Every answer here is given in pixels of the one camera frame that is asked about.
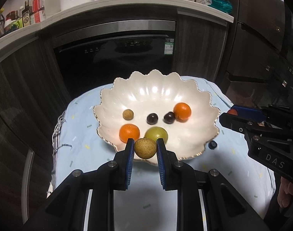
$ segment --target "teal package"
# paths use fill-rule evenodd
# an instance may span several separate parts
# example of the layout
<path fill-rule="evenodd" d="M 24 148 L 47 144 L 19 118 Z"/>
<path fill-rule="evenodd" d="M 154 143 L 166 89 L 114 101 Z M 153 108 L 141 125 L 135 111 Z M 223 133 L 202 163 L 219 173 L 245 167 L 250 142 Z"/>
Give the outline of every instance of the teal package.
<path fill-rule="evenodd" d="M 228 0 L 212 0 L 212 4 L 208 6 L 218 9 L 227 14 L 230 14 L 232 12 L 232 4 Z"/>

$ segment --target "countertop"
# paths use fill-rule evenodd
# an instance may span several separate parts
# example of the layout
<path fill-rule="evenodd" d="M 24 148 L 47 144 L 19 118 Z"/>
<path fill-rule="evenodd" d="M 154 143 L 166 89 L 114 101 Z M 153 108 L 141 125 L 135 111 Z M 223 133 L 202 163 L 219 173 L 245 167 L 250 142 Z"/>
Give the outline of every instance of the countertop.
<path fill-rule="evenodd" d="M 187 0 L 94 0 L 88 3 L 84 3 L 67 10 L 58 12 L 53 16 L 47 18 L 41 23 L 33 24 L 25 28 L 21 28 L 14 32 L 7 34 L 6 36 L 0 38 L 0 50 L 6 47 L 8 44 L 16 41 L 17 39 L 33 34 L 37 31 L 40 31 L 43 28 L 46 28 L 60 20 L 68 18 L 70 16 L 104 7 L 118 6 L 118 5 L 127 5 L 127 4 L 158 4 L 158 5 L 167 5 L 174 6 L 178 8 L 185 8 L 193 11 L 200 11 L 202 13 L 215 16 L 227 22 L 233 23 L 234 18 L 222 11 L 211 8 L 209 6 L 187 1 Z"/>

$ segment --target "orange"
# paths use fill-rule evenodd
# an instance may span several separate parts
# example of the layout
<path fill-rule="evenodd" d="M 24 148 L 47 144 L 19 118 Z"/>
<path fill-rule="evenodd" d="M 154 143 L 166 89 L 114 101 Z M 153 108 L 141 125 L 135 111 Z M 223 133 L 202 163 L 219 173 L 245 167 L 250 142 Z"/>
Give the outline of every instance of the orange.
<path fill-rule="evenodd" d="M 173 113 L 177 119 L 186 121 L 191 115 L 191 109 L 186 103 L 179 102 L 174 106 Z"/>
<path fill-rule="evenodd" d="M 133 138 L 136 141 L 140 137 L 140 130 L 134 124 L 125 124 L 120 128 L 119 137 L 124 143 L 127 143 L 128 138 Z"/>
<path fill-rule="evenodd" d="M 231 115 L 235 115 L 235 116 L 238 115 L 238 114 L 237 114 L 237 111 L 236 111 L 235 109 L 233 109 L 233 108 L 229 109 L 227 113 L 228 113 L 228 114 L 231 114 Z"/>

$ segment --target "scalloped white bowl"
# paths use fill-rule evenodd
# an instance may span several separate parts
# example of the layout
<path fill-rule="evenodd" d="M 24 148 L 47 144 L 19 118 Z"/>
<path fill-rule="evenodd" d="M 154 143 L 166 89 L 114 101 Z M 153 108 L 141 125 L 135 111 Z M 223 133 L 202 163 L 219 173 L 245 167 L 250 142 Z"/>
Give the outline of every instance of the scalloped white bowl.
<path fill-rule="evenodd" d="M 176 103 L 185 102 L 191 108 L 191 116 L 186 122 L 163 122 L 163 117 L 173 111 Z M 134 112 L 131 121 L 123 119 L 125 109 Z M 205 143 L 219 133 L 215 123 L 220 110 L 211 105 L 210 92 L 201 92 L 195 80 L 183 81 L 177 73 L 163 75 L 152 70 L 148 75 L 133 72 L 128 79 L 116 78 L 111 89 L 101 91 L 101 104 L 93 108 L 99 122 L 97 133 L 112 145 L 116 152 L 125 149 L 119 138 L 120 127 L 127 123 L 138 126 L 140 138 L 153 126 L 163 127 L 168 132 L 166 149 L 175 152 L 179 160 L 190 159 L 203 153 Z M 158 115 L 158 122 L 146 122 L 150 113 Z M 135 160 L 142 160 L 136 154 Z M 157 164 L 156 155 L 144 160 Z"/>

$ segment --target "light blue tablecloth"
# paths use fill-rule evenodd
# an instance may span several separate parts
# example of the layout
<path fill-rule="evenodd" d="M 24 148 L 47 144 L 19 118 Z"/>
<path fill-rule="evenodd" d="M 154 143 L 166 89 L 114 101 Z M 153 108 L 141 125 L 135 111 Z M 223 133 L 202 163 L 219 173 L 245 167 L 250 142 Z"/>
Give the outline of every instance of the light blue tablecloth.
<path fill-rule="evenodd" d="M 188 76 L 182 79 L 194 79 L 201 91 L 209 91 L 212 105 L 221 113 L 233 105 L 214 83 Z M 98 87 L 74 99 L 59 119 L 53 137 L 54 187 L 75 169 L 92 171 L 114 158 L 114 148 L 96 133 L 98 122 L 92 110 L 94 105 L 100 104 L 100 91 L 111 87 L 112 84 Z M 202 155 L 186 162 L 204 172 L 217 169 L 264 218 L 275 192 L 274 173 L 248 157 L 243 135 L 223 128 L 219 121 L 216 125 L 220 129 L 220 134 L 214 139 L 218 147 L 215 150 L 206 147 Z M 115 191 L 114 201 L 116 231 L 176 229 L 177 192 L 162 189 L 156 166 L 135 162 L 129 189 Z"/>

